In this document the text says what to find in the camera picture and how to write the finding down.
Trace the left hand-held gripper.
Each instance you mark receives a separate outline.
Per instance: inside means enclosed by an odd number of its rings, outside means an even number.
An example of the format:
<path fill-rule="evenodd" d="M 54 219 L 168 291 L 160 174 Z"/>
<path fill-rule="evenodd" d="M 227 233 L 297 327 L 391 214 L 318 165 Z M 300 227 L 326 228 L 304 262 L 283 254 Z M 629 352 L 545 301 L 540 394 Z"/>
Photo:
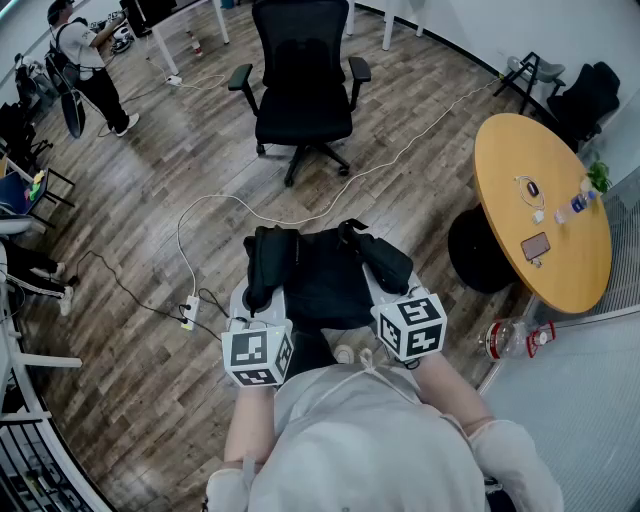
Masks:
<path fill-rule="evenodd" d="M 222 334 L 224 368 L 243 388 L 280 386 L 284 383 L 294 352 L 292 322 L 286 319 L 283 289 L 275 289 L 264 312 L 268 320 L 284 320 L 276 325 L 248 320 L 246 288 L 235 288 L 230 297 L 228 330 Z"/>

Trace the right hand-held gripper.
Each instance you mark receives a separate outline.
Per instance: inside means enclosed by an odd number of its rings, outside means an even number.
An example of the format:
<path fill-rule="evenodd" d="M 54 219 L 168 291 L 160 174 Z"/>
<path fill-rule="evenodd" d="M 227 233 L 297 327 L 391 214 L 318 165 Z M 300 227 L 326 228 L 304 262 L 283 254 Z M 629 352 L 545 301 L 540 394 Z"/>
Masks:
<path fill-rule="evenodd" d="M 367 264 L 362 270 L 374 307 L 376 336 L 399 361 L 413 361 L 443 349 L 447 316 L 437 294 L 413 286 L 407 297 L 383 303 L 383 290 Z"/>

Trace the black garment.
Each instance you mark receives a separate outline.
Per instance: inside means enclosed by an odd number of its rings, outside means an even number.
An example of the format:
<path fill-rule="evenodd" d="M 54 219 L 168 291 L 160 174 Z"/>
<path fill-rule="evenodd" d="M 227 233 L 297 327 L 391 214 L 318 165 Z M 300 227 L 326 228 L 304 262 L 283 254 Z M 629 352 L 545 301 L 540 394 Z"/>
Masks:
<path fill-rule="evenodd" d="M 249 258 L 244 305 L 251 314 L 261 312 L 281 288 L 286 316 L 297 325 L 335 330 L 369 325 L 374 302 L 363 267 L 369 267 L 383 291 L 404 294 L 413 262 L 366 229 L 356 219 L 306 235 L 258 227 L 244 239 Z"/>

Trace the black mesh office chair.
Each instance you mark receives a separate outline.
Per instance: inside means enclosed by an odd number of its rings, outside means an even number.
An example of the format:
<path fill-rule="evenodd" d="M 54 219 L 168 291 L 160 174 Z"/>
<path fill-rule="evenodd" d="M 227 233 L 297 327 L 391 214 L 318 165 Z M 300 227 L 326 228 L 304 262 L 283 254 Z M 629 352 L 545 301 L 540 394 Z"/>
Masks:
<path fill-rule="evenodd" d="M 353 84 L 346 91 L 340 58 L 348 11 L 348 0 L 258 0 L 252 7 L 265 91 L 256 102 L 249 84 L 251 64 L 234 70 L 228 89 L 242 92 L 256 117 L 258 154 L 265 153 L 267 144 L 295 148 L 284 178 L 287 187 L 309 147 L 337 162 L 341 176 L 349 174 L 350 164 L 329 145 L 351 135 L 360 88 L 372 74 L 365 59 L 349 57 Z"/>

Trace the person's right forearm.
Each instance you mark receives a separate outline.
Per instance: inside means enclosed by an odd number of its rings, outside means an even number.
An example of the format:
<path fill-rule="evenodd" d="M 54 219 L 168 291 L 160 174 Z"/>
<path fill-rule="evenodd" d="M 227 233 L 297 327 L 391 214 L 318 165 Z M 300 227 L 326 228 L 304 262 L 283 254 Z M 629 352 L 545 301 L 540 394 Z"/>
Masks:
<path fill-rule="evenodd" d="M 411 374 L 422 402 L 452 416 L 467 435 L 494 420 L 480 394 L 441 352 L 426 355 Z"/>

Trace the person's black trousers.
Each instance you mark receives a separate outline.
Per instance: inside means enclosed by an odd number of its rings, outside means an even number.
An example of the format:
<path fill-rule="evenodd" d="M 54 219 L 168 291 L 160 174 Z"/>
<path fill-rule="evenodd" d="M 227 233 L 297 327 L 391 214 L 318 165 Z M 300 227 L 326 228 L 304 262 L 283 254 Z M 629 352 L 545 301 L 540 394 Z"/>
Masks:
<path fill-rule="evenodd" d="M 285 381 L 314 369 L 337 364 L 330 345 L 320 329 L 296 326 L 292 330 L 294 350 Z"/>

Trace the large clear water jug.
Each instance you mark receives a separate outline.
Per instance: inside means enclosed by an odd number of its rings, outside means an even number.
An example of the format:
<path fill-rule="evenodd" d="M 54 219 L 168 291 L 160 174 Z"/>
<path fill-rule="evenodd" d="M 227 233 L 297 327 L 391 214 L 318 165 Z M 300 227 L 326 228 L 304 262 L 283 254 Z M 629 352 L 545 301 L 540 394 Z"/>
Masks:
<path fill-rule="evenodd" d="M 492 361 L 533 359 L 540 348 L 555 339 L 552 321 L 538 324 L 521 316 L 490 323 L 480 332 L 477 345 Z"/>

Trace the brown smartphone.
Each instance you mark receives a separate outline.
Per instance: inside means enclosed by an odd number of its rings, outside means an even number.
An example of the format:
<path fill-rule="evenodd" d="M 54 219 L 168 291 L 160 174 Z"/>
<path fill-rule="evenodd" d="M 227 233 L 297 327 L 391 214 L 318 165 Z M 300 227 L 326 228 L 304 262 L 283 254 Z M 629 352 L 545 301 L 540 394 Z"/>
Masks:
<path fill-rule="evenodd" d="M 521 242 L 521 248 L 527 261 L 533 261 L 547 253 L 551 246 L 544 232 L 540 232 Z"/>

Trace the person's white shirt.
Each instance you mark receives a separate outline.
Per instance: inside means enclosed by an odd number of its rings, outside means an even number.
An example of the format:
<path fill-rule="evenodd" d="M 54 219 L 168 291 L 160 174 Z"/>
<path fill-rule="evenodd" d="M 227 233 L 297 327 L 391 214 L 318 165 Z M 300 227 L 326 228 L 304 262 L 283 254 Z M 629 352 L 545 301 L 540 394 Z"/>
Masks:
<path fill-rule="evenodd" d="M 458 419 L 419 400 L 404 371 L 314 369 L 274 396 L 275 443 L 214 472 L 203 512 L 563 512 L 562 491 L 519 424 Z"/>

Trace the round yellow wooden table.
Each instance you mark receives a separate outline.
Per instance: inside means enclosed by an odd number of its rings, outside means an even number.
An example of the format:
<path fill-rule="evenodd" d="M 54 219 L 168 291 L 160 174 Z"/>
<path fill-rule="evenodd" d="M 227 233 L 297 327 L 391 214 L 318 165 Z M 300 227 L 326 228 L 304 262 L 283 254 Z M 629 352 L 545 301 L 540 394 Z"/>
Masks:
<path fill-rule="evenodd" d="M 521 281 L 547 306 L 577 314 L 603 296 L 612 267 L 609 222 L 601 199 L 565 224 L 554 214 L 581 188 L 586 169 L 576 154 L 542 124 L 498 114 L 480 127 L 473 153 L 478 205 L 462 212 L 448 233 L 451 262 L 461 280 L 493 294 Z M 535 183 L 532 197 L 527 183 Z M 534 224 L 541 210 L 544 220 Z M 544 232 L 550 250 L 542 267 L 527 261 L 521 242 Z"/>

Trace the clear plastic water bottle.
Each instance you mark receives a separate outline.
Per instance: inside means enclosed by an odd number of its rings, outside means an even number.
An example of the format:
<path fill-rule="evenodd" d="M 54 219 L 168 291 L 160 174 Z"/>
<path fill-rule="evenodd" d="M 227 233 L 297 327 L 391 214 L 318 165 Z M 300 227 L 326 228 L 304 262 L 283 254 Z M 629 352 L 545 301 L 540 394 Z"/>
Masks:
<path fill-rule="evenodd" d="M 557 224 L 565 224 L 574 215 L 586 210 L 596 197 L 597 194 L 593 190 L 577 194 L 568 203 L 556 210 L 554 214 L 555 222 Z"/>

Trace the small green potted plant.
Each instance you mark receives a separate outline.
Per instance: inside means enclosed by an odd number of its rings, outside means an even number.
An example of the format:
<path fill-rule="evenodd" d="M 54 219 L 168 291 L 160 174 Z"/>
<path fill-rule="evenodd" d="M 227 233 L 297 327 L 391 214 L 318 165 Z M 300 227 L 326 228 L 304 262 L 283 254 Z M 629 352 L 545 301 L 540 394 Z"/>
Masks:
<path fill-rule="evenodd" d="M 584 193 L 593 191 L 602 195 L 609 190 L 610 186 L 609 167 L 603 161 L 596 160 L 588 168 L 580 188 Z"/>

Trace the white shelf rack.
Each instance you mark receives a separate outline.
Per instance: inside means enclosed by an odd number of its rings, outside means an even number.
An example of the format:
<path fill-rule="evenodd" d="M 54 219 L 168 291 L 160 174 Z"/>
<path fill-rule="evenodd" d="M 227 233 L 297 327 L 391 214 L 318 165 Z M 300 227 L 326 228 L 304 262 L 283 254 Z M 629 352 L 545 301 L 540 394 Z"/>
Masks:
<path fill-rule="evenodd" d="M 81 360 L 23 351 L 0 243 L 0 512 L 118 512 L 72 455 L 33 386 L 35 369 L 77 369 Z"/>

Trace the white desk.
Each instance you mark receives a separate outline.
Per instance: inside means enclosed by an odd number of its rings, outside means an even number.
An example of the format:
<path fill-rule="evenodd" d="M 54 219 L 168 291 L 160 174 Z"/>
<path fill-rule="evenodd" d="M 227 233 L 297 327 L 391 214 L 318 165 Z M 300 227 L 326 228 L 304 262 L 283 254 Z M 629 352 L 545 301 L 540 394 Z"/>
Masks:
<path fill-rule="evenodd" d="M 228 30 L 226 27 L 224 15 L 223 15 L 222 0 L 176 0 L 176 1 L 177 1 L 177 7 L 173 10 L 172 14 L 169 17 L 167 17 L 165 20 L 153 26 L 151 28 L 151 31 L 147 35 L 151 35 L 153 37 L 154 42 L 156 43 L 162 57 L 164 58 L 164 61 L 168 66 L 168 70 L 170 71 L 170 74 L 178 76 L 180 74 L 180 71 L 176 66 L 176 63 L 173 59 L 173 55 L 170 52 L 166 44 L 165 37 L 162 33 L 162 29 L 165 25 L 173 22 L 180 22 L 181 26 L 184 28 L 184 31 L 187 35 L 188 31 L 193 32 L 187 20 L 188 14 L 191 11 L 195 11 L 200 7 L 207 6 L 207 7 L 210 7 L 215 12 L 215 16 L 217 18 L 218 26 L 219 26 L 221 37 L 222 37 L 222 41 L 225 46 L 227 46 L 230 43 L 230 38 L 229 38 Z"/>

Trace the black monitor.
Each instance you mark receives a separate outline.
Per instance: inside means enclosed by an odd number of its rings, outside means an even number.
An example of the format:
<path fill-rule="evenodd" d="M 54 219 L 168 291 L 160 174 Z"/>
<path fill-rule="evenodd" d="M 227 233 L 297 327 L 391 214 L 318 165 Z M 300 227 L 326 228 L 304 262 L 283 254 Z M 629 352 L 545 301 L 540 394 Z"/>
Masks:
<path fill-rule="evenodd" d="M 119 0 L 119 4 L 138 38 L 147 35 L 177 7 L 176 0 Z"/>

